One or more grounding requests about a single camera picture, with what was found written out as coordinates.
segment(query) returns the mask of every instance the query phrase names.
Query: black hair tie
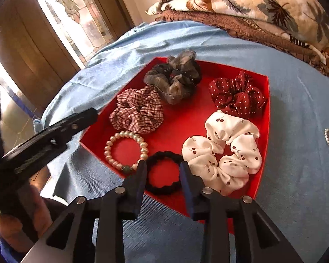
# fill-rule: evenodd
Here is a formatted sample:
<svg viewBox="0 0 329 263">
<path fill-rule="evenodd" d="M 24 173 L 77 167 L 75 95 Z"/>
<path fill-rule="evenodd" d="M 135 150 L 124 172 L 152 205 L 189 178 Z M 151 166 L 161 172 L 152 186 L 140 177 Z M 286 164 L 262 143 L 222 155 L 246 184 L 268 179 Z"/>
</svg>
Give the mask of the black hair tie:
<svg viewBox="0 0 329 263">
<path fill-rule="evenodd" d="M 176 164 L 182 163 L 183 156 L 180 154 L 173 153 L 172 151 L 158 151 L 155 154 L 151 155 L 149 158 L 146 160 L 146 166 L 147 166 L 147 178 L 146 178 L 146 184 L 145 184 L 145 189 L 154 195 L 170 195 L 182 187 L 180 184 L 180 180 L 177 182 L 173 182 L 170 186 L 163 186 L 161 188 L 154 187 L 152 184 L 149 182 L 149 173 L 151 171 L 151 168 L 157 163 L 158 160 L 162 160 L 164 158 L 170 158 L 175 162 Z"/>
</svg>

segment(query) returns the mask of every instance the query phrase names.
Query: leaf print blanket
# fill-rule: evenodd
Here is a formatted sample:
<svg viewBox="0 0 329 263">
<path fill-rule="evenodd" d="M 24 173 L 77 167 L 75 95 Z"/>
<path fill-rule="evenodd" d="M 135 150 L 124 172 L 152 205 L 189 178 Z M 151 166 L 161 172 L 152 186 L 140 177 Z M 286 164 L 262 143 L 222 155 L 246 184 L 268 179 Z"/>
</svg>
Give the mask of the leaf print blanket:
<svg viewBox="0 0 329 263">
<path fill-rule="evenodd" d="M 329 16 L 317 0 L 160 0 L 148 15 L 166 10 L 241 17 L 264 32 L 311 49 L 329 76 Z"/>
</svg>

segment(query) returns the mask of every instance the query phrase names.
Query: red box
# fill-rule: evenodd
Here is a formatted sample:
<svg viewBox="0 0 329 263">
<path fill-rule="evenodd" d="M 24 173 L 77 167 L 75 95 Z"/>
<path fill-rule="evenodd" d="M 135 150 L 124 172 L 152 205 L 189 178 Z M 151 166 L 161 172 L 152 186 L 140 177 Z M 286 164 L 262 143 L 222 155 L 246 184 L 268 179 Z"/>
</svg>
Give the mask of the red box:
<svg viewBox="0 0 329 263">
<path fill-rule="evenodd" d="M 145 74 L 158 63 L 166 62 L 166 58 L 157 57 L 146 65 L 125 87 L 121 90 L 129 88 L 141 89 L 145 86 L 143 78 Z M 193 135 L 206 135 L 205 121 L 214 113 L 217 108 L 211 100 L 208 92 L 208 84 L 219 77 L 235 78 L 236 75 L 242 70 L 228 65 L 197 61 L 200 65 L 202 72 L 202 81 L 197 86 L 197 92 L 189 99 L 183 100 L 177 105 L 169 105 L 163 102 L 164 106 L 164 121 L 161 126 L 150 134 L 142 135 L 145 141 L 149 144 L 149 155 L 157 151 L 170 150 L 174 153 L 181 154 L 182 145 L 184 141 Z M 249 182 L 242 189 L 235 191 L 230 195 L 233 198 L 240 198 L 243 195 L 248 195 L 253 199 L 256 198 L 257 190 L 260 185 L 264 164 L 267 155 L 268 135 L 269 135 L 269 115 L 270 115 L 270 102 L 269 102 L 269 83 L 268 77 L 254 72 L 244 70 L 251 75 L 254 79 L 254 86 L 262 90 L 263 94 L 268 98 L 267 103 L 260 116 L 250 118 L 260 130 L 260 138 L 257 139 L 258 148 L 262 156 L 262 166 L 256 175 L 250 175 Z M 117 131 L 112 127 L 109 115 L 116 108 L 116 97 L 103 109 L 100 113 L 98 120 L 95 124 L 90 126 L 83 137 L 81 144 L 92 154 L 94 154 L 100 161 L 115 173 L 124 177 L 122 173 L 113 168 L 110 164 L 106 163 L 104 158 L 104 147 L 106 141 L 110 136 L 114 135 Z M 232 155 L 230 146 L 225 147 L 225 153 Z M 131 139 L 122 139 L 122 141 L 115 142 L 112 147 L 112 156 L 117 161 L 124 165 L 132 165 L 139 159 L 139 145 Z M 179 171 L 178 166 L 172 161 L 160 161 L 150 172 L 150 182 L 157 186 L 169 185 L 173 181 L 178 181 Z M 170 196 L 154 196 L 147 192 L 150 196 L 161 201 L 168 207 L 187 216 L 185 201 L 181 191 Z"/>
</svg>

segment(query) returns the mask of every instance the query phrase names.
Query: silver bolt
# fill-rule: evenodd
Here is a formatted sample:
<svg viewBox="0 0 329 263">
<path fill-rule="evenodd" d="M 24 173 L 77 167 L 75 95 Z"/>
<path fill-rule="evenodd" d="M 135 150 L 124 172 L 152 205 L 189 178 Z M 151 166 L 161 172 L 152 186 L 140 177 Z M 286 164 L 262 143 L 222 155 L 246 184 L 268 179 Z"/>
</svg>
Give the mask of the silver bolt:
<svg viewBox="0 0 329 263">
<path fill-rule="evenodd" d="M 202 192 L 203 192 L 204 194 L 212 194 L 213 190 L 212 190 L 212 188 L 210 188 L 210 187 L 204 187 L 204 188 L 202 189 Z"/>
<path fill-rule="evenodd" d="M 117 187 L 115 189 L 116 194 L 123 194 L 125 192 L 125 188 L 124 187 Z"/>
<path fill-rule="evenodd" d="M 252 198 L 250 196 L 243 196 L 242 201 L 246 204 L 252 203 Z"/>
<path fill-rule="evenodd" d="M 77 204 L 78 204 L 78 205 L 80 205 L 80 204 L 82 204 L 82 203 L 84 203 L 84 202 L 85 202 L 85 197 L 80 196 L 80 197 L 77 198 Z"/>
</svg>

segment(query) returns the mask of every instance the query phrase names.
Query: blue bedsheet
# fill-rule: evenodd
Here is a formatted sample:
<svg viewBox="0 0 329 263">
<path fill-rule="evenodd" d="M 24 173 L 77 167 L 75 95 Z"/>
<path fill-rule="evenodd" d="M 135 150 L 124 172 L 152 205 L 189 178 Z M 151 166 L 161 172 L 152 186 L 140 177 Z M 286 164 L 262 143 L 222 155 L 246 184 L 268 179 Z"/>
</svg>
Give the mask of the blue bedsheet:
<svg viewBox="0 0 329 263">
<path fill-rule="evenodd" d="M 196 22 L 142 24 L 77 73 L 35 123 L 36 130 L 89 107 L 100 109 L 152 58 L 188 48 L 197 59 L 268 75 L 271 127 L 257 202 L 304 262 L 316 262 L 329 245 L 329 147 L 324 139 L 329 79 L 290 55 Z M 102 196 L 122 182 L 78 144 L 79 137 L 49 164 L 57 180 L 54 194 L 68 202 L 78 195 Z M 124 230 L 127 262 L 200 261 L 203 226 L 148 196 L 139 219 L 125 222 Z"/>
</svg>

